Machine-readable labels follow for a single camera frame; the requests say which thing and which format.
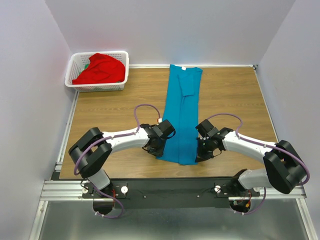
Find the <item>blue t shirt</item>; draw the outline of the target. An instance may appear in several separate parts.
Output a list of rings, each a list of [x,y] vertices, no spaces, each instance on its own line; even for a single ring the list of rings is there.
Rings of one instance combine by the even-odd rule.
[[[199,120],[199,93],[203,70],[171,64],[163,118],[176,133],[165,143],[159,160],[180,165],[196,165],[196,126]]]

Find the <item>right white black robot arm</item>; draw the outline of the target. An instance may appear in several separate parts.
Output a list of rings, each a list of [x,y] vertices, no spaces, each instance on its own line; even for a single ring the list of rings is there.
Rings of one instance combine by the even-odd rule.
[[[197,162],[214,158],[214,151],[219,150],[240,153],[263,163],[261,169],[242,169],[228,183],[221,187],[221,192],[241,196],[253,188],[274,188],[282,194],[289,194],[296,186],[310,180],[310,172],[287,141],[266,142],[246,137],[230,128],[221,130],[214,126],[196,126]]]

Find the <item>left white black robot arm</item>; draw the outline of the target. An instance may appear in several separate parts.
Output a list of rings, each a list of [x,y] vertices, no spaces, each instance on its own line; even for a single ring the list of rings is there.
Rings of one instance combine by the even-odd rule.
[[[175,128],[166,120],[118,132],[102,132],[93,127],[68,150],[68,154],[74,163],[74,174],[89,180],[94,186],[93,191],[104,198],[112,193],[112,182],[103,170],[111,154],[142,148],[155,157],[161,157],[166,141],[175,134]]]

